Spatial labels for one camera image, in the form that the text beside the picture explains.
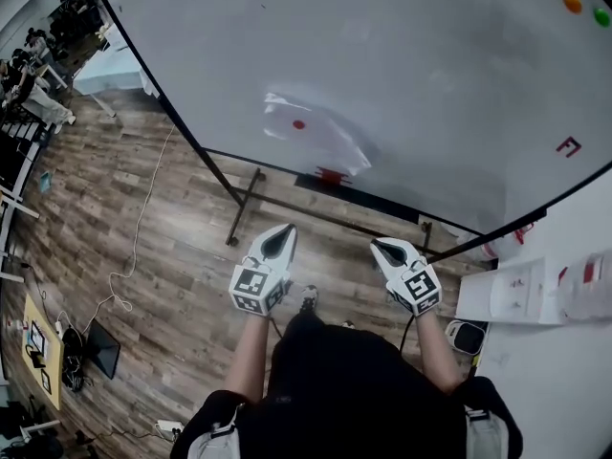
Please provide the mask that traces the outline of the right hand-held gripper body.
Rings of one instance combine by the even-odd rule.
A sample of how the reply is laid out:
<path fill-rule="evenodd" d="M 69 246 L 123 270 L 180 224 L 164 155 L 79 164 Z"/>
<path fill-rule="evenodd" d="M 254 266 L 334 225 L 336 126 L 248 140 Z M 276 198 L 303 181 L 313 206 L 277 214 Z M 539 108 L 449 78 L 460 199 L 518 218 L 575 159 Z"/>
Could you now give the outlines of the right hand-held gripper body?
<path fill-rule="evenodd" d="M 386 283 L 386 289 L 395 301 L 415 317 L 440 303 L 439 279 L 423 257 L 415 259 L 405 269 L 400 269 Z"/>

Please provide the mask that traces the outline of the clear plastic bag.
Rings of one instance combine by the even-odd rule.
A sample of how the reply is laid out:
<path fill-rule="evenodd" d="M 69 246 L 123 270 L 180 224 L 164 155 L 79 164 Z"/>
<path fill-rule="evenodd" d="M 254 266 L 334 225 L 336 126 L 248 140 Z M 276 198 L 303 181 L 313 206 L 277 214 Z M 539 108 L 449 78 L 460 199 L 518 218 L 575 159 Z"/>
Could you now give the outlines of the clear plastic bag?
<path fill-rule="evenodd" d="M 305 128 L 293 127 L 301 120 Z M 326 154 L 352 176 L 369 169 L 372 164 L 358 138 L 325 109 L 305 104 L 294 98 L 267 93 L 264 98 L 264 133 L 280 141 L 309 147 Z"/>

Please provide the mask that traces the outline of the white work table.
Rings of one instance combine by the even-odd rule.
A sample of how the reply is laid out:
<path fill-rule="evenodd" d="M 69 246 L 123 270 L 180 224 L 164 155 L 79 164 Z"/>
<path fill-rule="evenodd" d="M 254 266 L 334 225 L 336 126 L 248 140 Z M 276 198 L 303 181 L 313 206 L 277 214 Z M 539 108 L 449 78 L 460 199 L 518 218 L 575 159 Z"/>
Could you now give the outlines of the white work table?
<path fill-rule="evenodd" d="M 372 166 L 350 186 L 480 235 L 612 169 L 612 0 L 102 0 L 167 112 L 210 151 L 316 175 L 267 93 L 325 109 Z"/>

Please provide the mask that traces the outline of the person's left forearm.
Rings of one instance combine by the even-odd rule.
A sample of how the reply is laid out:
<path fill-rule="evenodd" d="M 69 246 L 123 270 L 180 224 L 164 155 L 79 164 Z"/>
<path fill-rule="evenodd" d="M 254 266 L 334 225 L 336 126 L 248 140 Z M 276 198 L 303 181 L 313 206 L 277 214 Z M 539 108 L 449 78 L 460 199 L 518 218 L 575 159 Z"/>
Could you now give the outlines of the person's left forearm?
<path fill-rule="evenodd" d="M 270 321 L 249 315 L 224 381 L 224 388 L 255 403 L 263 398 Z"/>

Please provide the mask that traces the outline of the small white black heater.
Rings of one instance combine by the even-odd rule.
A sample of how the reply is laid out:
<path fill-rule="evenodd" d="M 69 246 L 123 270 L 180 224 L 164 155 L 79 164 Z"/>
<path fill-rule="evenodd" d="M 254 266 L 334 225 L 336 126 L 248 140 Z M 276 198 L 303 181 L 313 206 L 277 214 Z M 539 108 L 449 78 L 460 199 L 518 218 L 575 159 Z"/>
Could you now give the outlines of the small white black heater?
<path fill-rule="evenodd" d="M 476 356 L 482 349 L 486 331 L 469 321 L 455 319 L 447 325 L 445 335 L 452 349 Z"/>

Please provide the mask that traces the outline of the white box with switches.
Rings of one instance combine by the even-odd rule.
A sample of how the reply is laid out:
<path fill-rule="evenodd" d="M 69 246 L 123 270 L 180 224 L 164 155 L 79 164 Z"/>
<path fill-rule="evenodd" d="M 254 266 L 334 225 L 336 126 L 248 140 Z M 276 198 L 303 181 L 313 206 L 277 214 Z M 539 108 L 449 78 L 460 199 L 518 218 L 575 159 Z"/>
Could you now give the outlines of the white box with switches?
<path fill-rule="evenodd" d="M 566 316 L 544 257 L 462 278 L 456 316 L 518 325 L 563 325 Z"/>

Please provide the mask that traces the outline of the red plastic clip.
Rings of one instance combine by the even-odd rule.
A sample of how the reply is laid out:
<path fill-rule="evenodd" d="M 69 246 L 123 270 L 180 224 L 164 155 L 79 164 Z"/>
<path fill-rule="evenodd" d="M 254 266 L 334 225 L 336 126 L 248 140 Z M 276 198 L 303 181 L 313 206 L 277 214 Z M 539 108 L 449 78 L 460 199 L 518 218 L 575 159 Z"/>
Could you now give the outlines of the red plastic clip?
<path fill-rule="evenodd" d="M 316 176 L 322 181 L 331 185 L 351 185 L 350 175 L 344 172 L 336 171 L 333 169 L 324 168 L 321 166 L 317 167 Z"/>

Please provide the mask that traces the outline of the person's black top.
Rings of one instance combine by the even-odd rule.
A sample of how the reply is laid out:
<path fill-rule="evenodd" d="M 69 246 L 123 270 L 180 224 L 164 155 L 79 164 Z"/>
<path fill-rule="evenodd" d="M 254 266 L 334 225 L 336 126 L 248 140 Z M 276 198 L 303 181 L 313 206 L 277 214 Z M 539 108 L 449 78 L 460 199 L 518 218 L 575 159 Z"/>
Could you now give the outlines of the person's black top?
<path fill-rule="evenodd" d="M 171 459 L 520 459 L 522 434 L 493 383 L 447 395 L 384 338 L 299 312 L 269 349 L 263 398 L 222 386 Z"/>

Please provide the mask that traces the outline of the black flat monitor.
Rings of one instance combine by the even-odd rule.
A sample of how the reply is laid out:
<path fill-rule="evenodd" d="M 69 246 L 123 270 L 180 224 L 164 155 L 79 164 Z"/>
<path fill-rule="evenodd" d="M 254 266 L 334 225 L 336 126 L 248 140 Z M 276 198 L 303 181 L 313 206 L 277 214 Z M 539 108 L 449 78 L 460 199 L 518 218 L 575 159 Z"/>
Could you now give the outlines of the black flat monitor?
<path fill-rule="evenodd" d="M 87 358 L 109 379 L 115 376 L 120 343 L 96 320 L 91 323 L 86 342 Z"/>

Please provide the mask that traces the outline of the clear dispenser water bottle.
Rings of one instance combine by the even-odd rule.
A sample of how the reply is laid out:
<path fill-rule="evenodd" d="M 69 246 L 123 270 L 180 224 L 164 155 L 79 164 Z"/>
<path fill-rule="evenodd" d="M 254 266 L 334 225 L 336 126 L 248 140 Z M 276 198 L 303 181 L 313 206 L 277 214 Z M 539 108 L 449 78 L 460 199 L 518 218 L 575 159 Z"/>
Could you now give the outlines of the clear dispenser water bottle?
<path fill-rule="evenodd" d="M 565 267 L 558 277 L 557 300 L 569 320 L 612 320 L 612 249 Z"/>

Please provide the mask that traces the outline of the yellow wooden board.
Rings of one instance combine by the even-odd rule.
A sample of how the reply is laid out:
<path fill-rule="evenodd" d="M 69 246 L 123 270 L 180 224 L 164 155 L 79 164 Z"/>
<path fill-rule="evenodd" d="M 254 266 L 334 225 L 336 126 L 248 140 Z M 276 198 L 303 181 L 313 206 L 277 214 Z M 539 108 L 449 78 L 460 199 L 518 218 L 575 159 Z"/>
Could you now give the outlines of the yellow wooden board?
<path fill-rule="evenodd" d="M 44 396 L 60 411 L 63 341 L 30 295 L 26 295 L 23 321 L 22 359 Z"/>

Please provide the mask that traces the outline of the light blue table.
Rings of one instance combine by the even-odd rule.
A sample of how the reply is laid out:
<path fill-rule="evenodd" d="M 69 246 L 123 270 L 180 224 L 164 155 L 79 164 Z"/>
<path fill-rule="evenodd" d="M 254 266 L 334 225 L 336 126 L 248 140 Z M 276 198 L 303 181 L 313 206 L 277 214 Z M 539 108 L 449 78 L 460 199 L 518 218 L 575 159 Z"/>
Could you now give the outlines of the light blue table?
<path fill-rule="evenodd" d="M 73 78 L 73 88 L 84 96 L 109 90 L 142 89 L 157 98 L 159 92 L 128 47 L 96 53 Z"/>

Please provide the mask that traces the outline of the black bag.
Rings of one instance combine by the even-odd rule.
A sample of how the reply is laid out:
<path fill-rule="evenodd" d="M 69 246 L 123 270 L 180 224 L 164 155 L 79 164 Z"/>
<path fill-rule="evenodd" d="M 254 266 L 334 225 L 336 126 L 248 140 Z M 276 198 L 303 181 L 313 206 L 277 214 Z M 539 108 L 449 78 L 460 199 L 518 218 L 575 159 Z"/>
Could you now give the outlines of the black bag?
<path fill-rule="evenodd" d="M 63 459 L 59 420 L 35 424 L 19 402 L 0 406 L 0 459 Z"/>

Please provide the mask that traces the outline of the clear red-handled water bottle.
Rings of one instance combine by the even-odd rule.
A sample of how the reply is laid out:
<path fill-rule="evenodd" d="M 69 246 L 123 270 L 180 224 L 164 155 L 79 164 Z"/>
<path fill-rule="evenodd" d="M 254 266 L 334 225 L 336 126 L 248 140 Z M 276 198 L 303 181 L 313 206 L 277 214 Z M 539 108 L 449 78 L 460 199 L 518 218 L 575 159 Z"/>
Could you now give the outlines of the clear red-handled water bottle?
<path fill-rule="evenodd" d="M 534 227 L 531 223 L 521 229 L 512 231 L 502 237 L 480 245 L 465 252 L 466 257 L 474 261 L 492 261 L 494 259 L 506 260 L 516 256 L 525 243 L 527 233 Z M 463 245 L 477 237 L 476 234 L 458 229 L 446 227 L 446 230 L 455 237 L 457 245 Z"/>

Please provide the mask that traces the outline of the white metal desk frame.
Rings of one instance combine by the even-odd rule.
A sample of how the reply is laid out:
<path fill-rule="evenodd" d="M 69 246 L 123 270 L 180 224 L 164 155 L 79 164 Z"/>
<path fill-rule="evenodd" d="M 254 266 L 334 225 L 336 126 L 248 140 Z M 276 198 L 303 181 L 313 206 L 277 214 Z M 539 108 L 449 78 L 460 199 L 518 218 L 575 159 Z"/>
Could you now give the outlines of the white metal desk frame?
<path fill-rule="evenodd" d="M 0 286 L 4 281 L 25 282 L 23 276 L 5 270 L 5 265 L 14 259 L 9 253 L 11 225 L 18 213 L 39 217 L 25 205 L 23 191 L 50 135 L 42 119 L 22 106 L 0 113 Z"/>

